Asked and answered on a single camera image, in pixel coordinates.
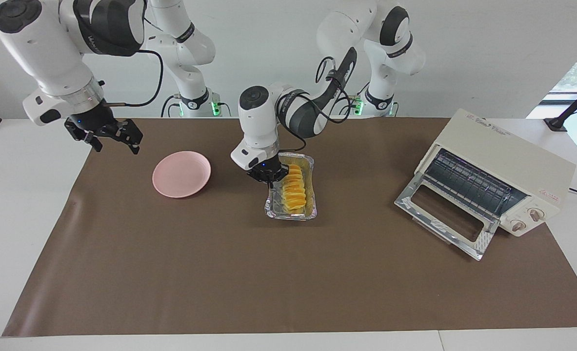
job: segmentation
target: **foil tray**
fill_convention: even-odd
[[[317,217],[317,202],[315,200],[315,190],[312,187],[312,170],[315,167],[315,160],[303,154],[280,153],[279,161],[283,164],[296,164],[301,167],[306,188],[306,207],[301,212],[287,211],[282,202],[282,182],[274,182],[273,188],[269,189],[269,197],[264,204],[266,215],[271,218],[286,220],[310,220]]]

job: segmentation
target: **brown table cover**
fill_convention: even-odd
[[[88,156],[3,335],[577,327],[547,226],[500,231],[476,262],[393,204],[447,122],[328,126],[305,150],[319,215],[292,222],[266,217],[265,185],[230,159],[237,120],[137,120],[139,155],[106,140]],[[159,195],[154,167],[183,150],[208,157],[208,185]]]

